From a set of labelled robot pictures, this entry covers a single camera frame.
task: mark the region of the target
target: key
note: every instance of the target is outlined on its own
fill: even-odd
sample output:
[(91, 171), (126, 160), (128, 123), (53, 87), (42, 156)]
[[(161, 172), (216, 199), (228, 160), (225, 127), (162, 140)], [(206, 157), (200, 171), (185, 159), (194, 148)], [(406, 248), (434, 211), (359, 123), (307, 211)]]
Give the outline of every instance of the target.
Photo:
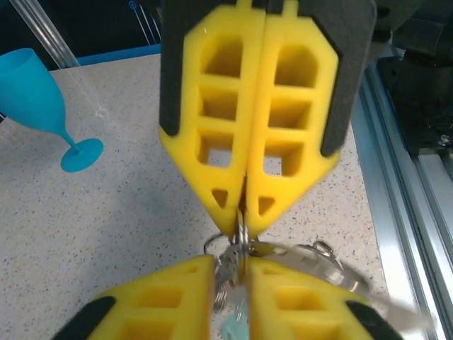
[(214, 311), (223, 310), (229, 293), (238, 282), (239, 255), (235, 246), (229, 246), (217, 259), (215, 271)]

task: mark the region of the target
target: metal rod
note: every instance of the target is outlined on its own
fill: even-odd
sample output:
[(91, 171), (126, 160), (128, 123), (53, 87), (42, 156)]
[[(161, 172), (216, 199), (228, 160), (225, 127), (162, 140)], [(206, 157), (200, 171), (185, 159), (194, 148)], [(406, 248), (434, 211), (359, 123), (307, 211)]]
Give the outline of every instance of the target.
[(9, 0), (60, 69), (80, 66), (38, 0)]

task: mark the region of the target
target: square hole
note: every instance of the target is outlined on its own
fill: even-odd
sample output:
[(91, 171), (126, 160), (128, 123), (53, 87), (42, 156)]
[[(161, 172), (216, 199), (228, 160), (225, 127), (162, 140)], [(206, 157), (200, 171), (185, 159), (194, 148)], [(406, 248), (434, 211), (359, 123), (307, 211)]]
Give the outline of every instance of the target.
[(200, 134), (198, 161), (202, 164), (227, 168), (233, 156), (233, 136), (218, 132)]
[(236, 119), (238, 106), (238, 94), (236, 92), (202, 87), (200, 93), (200, 115), (226, 120)]
[(318, 62), (305, 46), (283, 46), (278, 55), (275, 85), (312, 88), (316, 82)]
[(128, 319), (116, 340), (169, 340), (173, 324), (145, 318)]
[(292, 331), (296, 340), (341, 340), (342, 327), (337, 322), (319, 322), (319, 324), (297, 323), (292, 325)]
[(264, 172), (273, 176), (296, 176), (302, 166), (302, 151), (302, 144), (269, 142), (264, 151)]
[(305, 130), (310, 107), (308, 102), (274, 98), (270, 104), (269, 127)]
[(178, 308), (183, 293), (183, 289), (179, 287), (154, 286), (140, 296), (137, 307)]
[(274, 291), (279, 310), (324, 310), (316, 291), (303, 287), (279, 287)]
[(202, 53), (202, 72), (221, 76), (241, 76), (242, 40), (238, 35), (218, 35)]

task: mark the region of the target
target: triangular hole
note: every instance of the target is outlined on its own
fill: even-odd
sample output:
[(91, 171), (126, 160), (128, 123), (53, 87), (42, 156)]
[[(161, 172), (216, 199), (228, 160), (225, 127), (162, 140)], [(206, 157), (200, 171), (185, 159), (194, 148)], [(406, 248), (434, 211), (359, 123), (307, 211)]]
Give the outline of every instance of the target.
[(219, 207), (225, 208), (225, 205), (227, 205), (228, 191), (224, 189), (212, 189), (212, 195)]
[(275, 199), (273, 197), (260, 197), (258, 199), (258, 214), (263, 216), (274, 205)]

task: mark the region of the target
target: black machine part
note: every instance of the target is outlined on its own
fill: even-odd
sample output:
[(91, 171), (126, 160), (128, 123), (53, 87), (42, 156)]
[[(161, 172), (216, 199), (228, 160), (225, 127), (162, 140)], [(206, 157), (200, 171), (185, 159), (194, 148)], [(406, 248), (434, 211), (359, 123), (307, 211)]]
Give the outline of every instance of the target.
[(435, 0), (394, 32), (404, 56), (377, 67), (409, 154), (452, 151), (453, 1)]

